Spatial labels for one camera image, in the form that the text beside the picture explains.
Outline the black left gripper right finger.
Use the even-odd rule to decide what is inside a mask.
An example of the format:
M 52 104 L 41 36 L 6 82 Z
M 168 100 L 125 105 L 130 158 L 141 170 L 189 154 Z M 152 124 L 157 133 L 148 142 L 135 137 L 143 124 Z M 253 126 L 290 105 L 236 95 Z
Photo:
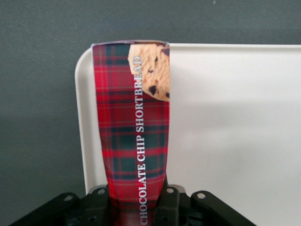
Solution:
M 154 226 L 199 226 L 200 212 L 196 203 L 200 192 L 188 196 L 184 187 L 164 183 L 157 207 L 155 208 Z

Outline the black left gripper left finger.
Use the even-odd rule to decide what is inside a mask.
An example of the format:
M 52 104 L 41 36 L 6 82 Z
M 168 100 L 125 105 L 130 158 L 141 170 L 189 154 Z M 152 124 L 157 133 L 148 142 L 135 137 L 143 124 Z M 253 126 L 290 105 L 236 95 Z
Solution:
M 67 214 L 68 226 L 111 226 L 112 213 L 107 185 L 91 188 L 79 206 Z

